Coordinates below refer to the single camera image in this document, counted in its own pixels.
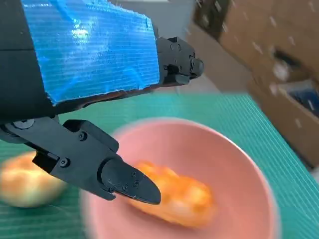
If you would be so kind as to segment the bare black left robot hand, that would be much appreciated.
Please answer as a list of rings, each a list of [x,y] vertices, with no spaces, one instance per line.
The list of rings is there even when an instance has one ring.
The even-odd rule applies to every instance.
[[[36,151],[48,174],[106,200],[148,204],[160,191],[87,120],[58,116],[91,104],[186,85],[204,71],[194,49],[147,16],[105,0],[0,3],[0,138]]]

